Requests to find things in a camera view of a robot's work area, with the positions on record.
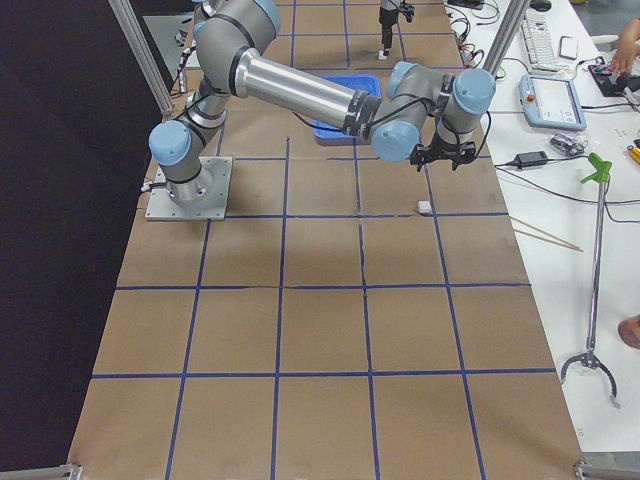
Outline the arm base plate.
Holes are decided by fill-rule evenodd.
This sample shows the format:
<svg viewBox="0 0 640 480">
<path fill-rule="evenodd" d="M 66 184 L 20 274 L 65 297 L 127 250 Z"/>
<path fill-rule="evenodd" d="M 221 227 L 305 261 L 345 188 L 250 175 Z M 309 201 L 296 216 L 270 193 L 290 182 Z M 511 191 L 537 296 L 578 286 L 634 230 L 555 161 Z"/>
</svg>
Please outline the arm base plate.
<svg viewBox="0 0 640 480">
<path fill-rule="evenodd" d="M 166 182 L 160 167 L 156 183 L 164 186 L 153 188 L 145 217 L 148 221 L 223 221 L 229 197 L 233 158 L 201 156 L 199 176 L 189 183 Z"/>
</svg>

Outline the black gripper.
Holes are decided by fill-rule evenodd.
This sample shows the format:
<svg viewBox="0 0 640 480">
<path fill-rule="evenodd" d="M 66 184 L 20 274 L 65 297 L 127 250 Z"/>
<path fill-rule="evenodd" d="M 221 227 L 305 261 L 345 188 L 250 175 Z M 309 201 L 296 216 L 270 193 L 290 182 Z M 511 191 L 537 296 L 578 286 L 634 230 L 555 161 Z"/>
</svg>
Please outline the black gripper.
<svg viewBox="0 0 640 480">
<path fill-rule="evenodd" d="M 435 133 L 431 143 L 424 146 L 416 144 L 409 155 L 409 162 L 418 171 L 426 164 L 437 160 L 450 160 L 452 170 L 460 165 L 472 163 L 476 158 L 476 145 L 472 140 L 462 142 L 459 135 L 455 135 L 454 143 L 444 141 L 438 133 Z"/>
<path fill-rule="evenodd" d="M 379 8 L 379 23 L 381 25 L 381 45 L 383 50 L 392 47 L 392 26 L 398 22 L 400 9 L 397 1 L 381 0 Z"/>
</svg>

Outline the person hand at desk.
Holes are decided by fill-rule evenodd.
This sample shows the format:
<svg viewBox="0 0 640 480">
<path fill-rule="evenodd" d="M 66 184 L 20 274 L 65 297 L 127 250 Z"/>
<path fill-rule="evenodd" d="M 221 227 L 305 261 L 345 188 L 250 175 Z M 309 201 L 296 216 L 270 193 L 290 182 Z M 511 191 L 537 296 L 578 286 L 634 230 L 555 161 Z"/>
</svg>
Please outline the person hand at desk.
<svg viewBox="0 0 640 480">
<path fill-rule="evenodd" d="M 611 60 L 613 70 L 617 74 L 629 73 L 638 55 L 639 44 L 637 40 L 620 39 Z"/>
</svg>

